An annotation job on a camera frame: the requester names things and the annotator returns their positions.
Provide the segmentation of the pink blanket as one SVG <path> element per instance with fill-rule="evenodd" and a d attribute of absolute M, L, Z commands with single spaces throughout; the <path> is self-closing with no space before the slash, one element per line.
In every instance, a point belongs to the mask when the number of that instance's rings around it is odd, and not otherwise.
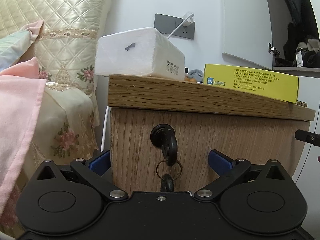
<path fill-rule="evenodd" d="M 43 21 L 20 30 L 40 33 Z M 33 57 L 1 71 L 1 203 L 9 198 L 20 174 L 39 116 L 46 81 Z"/>

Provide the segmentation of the black keys in lock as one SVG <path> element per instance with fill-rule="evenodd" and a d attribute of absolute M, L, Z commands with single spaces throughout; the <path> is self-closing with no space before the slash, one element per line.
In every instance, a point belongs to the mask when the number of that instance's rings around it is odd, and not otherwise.
<path fill-rule="evenodd" d="M 161 160 L 156 166 L 156 175 L 161 180 L 160 192 L 174 192 L 174 181 L 180 178 L 182 174 L 182 164 L 177 159 L 178 146 L 175 131 L 169 124 L 156 125 L 151 133 L 150 140 L 153 146 L 161 149 L 163 160 Z M 170 174 L 164 174 L 160 176 L 159 166 L 165 163 L 168 167 L 173 167 L 178 164 L 180 171 L 176 178 L 172 178 Z"/>

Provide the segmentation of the grey cloth item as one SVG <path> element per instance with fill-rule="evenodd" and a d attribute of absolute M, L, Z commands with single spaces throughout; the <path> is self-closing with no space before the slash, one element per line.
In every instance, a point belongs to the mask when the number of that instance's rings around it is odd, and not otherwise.
<path fill-rule="evenodd" d="M 188 72 L 188 78 L 195 79 L 196 82 L 203 83 L 203 77 L 204 77 L 203 71 L 199 69 L 193 69 Z"/>

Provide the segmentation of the yellow cardboard box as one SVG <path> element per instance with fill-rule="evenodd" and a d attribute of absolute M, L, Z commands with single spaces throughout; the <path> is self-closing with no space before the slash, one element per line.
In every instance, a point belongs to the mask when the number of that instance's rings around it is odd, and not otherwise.
<path fill-rule="evenodd" d="M 290 103 L 298 100 L 299 77 L 270 70 L 206 64 L 203 83 Z"/>

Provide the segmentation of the white tissue pack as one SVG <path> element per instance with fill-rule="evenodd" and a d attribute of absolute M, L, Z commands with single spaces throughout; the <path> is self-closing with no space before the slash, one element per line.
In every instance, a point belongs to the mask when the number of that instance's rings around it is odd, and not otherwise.
<path fill-rule="evenodd" d="M 183 81 L 185 56 L 157 29 L 147 27 L 102 36 L 94 73 L 136 75 Z"/>

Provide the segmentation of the wooden nightstand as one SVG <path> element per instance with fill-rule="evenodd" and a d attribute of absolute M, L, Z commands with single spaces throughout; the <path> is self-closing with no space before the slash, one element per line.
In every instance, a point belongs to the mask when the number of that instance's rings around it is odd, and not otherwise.
<path fill-rule="evenodd" d="M 155 77 L 111 75 L 108 84 L 113 183 L 158 191 L 160 177 L 176 191 L 196 191 L 216 179 L 208 154 L 218 150 L 253 164 L 277 159 L 296 170 L 315 111 L 293 103 Z"/>

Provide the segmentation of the cream quilted headboard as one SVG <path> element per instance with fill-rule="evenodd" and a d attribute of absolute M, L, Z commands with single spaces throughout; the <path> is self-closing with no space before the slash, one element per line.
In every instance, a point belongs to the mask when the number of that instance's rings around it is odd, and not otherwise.
<path fill-rule="evenodd" d="M 21 60 L 36 57 L 41 79 L 90 96 L 97 40 L 110 7 L 111 0 L 1 0 L 1 37 L 42 20 L 40 34 Z"/>

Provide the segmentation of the grey wall socket panel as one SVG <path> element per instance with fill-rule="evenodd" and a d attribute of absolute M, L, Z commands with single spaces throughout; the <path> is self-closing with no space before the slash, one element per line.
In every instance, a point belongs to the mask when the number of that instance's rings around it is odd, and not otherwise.
<path fill-rule="evenodd" d="M 155 14 L 153 27 L 156 28 L 160 33 L 169 35 L 177 26 L 179 26 L 182 21 L 182 18 L 163 14 Z M 173 36 L 193 40 L 195 36 L 196 23 L 192 22 L 188 26 L 186 26 L 186 24 L 187 22 L 180 26 L 180 28 L 173 33 Z"/>

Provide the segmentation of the floral cream bed sheet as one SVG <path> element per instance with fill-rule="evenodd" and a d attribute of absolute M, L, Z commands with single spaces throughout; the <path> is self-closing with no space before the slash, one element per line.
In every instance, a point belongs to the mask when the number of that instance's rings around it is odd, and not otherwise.
<path fill-rule="evenodd" d="M 2 238 L 22 234 L 16 202 L 40 163 L 51 159 L 66 164 L 75 158 L 90 157 L 97 148 L 94 128 L 99 117 L 92 99 L 75 87 L 45 81 L 39 116 L 20 174 L 9 198 L 1 203 Z"/>

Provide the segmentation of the pastel rainbow pillow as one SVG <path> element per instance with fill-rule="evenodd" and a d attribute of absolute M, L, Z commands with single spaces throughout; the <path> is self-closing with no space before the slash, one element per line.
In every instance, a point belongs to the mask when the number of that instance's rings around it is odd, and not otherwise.
<path fill-rule="evenodd" d="M 36 38 L 37 34 L 33 34 L 30 30 L 19 30 L 1 38 L 1 71 L 15 65 Z"/>

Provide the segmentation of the white wardrobe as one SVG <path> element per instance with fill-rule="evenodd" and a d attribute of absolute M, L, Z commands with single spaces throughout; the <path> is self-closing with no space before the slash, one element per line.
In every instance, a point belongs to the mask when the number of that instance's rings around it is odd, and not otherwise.
<path fill-rule="evenodd" d="M 222 0 L 222 56 L 227 62 L 299 77 L 298 98 L 319 111 L 319 0 Z"/>

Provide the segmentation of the wooden nightstand drawer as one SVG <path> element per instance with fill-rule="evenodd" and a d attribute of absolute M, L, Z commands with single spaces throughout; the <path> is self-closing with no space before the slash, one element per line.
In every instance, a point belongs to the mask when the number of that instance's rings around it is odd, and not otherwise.
<path fill-rule="evenodd" d="M 294 135 L 310 126 L 297 120 L 123 108 L 111 109 L 110 122 L 113 182 L 128 193 L 160 189 L 156 166 L 163 155 L 150 140 L 156 125 L 169 124 L 176 134 L 183 168 L 176 191 L 196 191 L 217 178 L 208 164 L 211 150 L 253 164 L 277 159 L 288 174 L 294 174 L 304 148 Z M 160 176 L 168 173 L 176 178 L 180 168 L 162 163 L 158 171 Z"/>

